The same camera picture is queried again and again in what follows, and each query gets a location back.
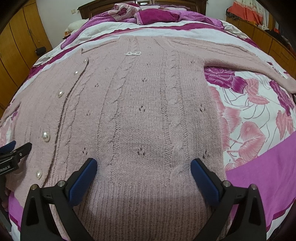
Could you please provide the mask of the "wooden side cabinet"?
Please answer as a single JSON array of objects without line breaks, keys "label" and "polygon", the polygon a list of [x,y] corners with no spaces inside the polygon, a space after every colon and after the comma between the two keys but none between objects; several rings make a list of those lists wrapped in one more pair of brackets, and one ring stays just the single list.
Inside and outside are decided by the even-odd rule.
[{"label": "wooden side cabinet", "polygon": [[291,77],[295,78],[295,55],[279,40],[245,20],[226,17],[226,21],[252,39],[257,46],[269,54]]}]

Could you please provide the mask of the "orange white curtain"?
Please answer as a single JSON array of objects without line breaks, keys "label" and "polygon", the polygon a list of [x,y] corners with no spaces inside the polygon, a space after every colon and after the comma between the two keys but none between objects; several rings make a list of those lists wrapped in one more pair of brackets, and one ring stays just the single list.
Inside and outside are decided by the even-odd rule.
[{"label": "orange white curtain", "polygon": [[269,12],[255,0],[236,0],[227,12],[256,25],[267,27],[269,23]]}]

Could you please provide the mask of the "dark wooden headboard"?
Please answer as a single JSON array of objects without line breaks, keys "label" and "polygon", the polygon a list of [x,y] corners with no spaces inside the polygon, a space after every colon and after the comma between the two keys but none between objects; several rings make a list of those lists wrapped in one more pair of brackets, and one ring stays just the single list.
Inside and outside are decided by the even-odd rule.
[{"label": "dark wooden headboard", "polygon": [[184,7],[190,11],[195,11],[205,15],[206,13],[206,0],[196,0],[196,1],[179,1],[179,0],[147,0],[147,1],[92,1],[85,5],[82,5],[78,8],[78,11],[81,14],[82,19],[92,18],[97,14],[101,14],[105,11],[111,10],[117,3],[126,3],[126,4],[136,4],[138,6],[150,6],[150,5],[159,5],[159,6],[176,6]]}]

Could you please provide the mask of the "crumpled magenta blanket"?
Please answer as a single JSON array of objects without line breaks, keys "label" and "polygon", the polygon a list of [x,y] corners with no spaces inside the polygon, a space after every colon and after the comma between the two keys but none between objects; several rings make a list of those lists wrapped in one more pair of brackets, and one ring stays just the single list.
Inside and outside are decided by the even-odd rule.
[{"label": "crumpled magenta blanket", "polygon": [[220,20],[207,17],[194,11],[184,11],[166,8],[141,9],[126,3],[115,4],[113,9],[93,16],[91,21],[95,23],[103,22],[127,22],[137,25],[149,25],[153,23],[177,23],[180,21],[198,21],[213,25],[222,29]]}]

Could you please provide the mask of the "black wall device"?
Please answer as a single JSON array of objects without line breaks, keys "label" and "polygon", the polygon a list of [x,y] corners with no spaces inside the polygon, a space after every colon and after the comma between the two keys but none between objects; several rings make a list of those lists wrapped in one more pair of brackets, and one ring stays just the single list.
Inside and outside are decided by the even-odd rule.
[{"label": "black wall device", "polygon": [[42,56],[47,52],[46,47],[40,47],[35,50],[37,56]]}]

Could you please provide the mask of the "white plush toy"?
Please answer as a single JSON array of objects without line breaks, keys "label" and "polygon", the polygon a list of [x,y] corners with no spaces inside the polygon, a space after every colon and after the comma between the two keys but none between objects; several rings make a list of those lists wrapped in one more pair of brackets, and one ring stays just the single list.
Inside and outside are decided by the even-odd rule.
[{"label": "white plush toy", "polygon": [[82,20],[77,20],[68,25],[66,30],[64,31],[64,36],[69,36],[73,31],[78,30],[81,28],[86,22],[88,22],[89,19],[82,19]]}]

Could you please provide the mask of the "wooden wardrobe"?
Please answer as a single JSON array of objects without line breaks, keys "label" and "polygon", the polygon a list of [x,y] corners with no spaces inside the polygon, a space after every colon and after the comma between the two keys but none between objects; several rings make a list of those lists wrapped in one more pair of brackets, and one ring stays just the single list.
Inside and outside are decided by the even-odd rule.
[{"label": "wooden wardrobe", "polygon": [[40,47],[52,50],[36,1],[26,1],[1,25],[1,114],[39,59]]}]

